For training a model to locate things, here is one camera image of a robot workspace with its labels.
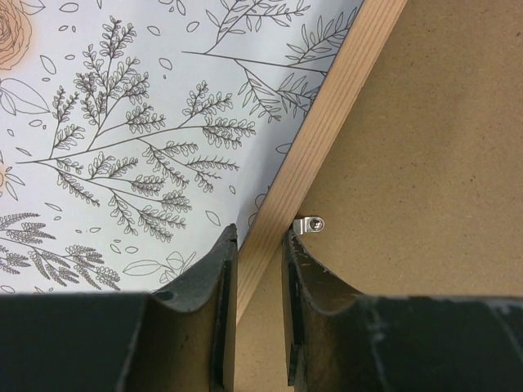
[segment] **metal clip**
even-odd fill
[[[319,216],[305,216],[293,222],[293,230],[296,234],[319,233],[324,227],[325,221]]]

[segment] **orange flower illustration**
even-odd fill
[[[20,0],[0,0],[0,69],[9,70],[22,60],[31,32]]]

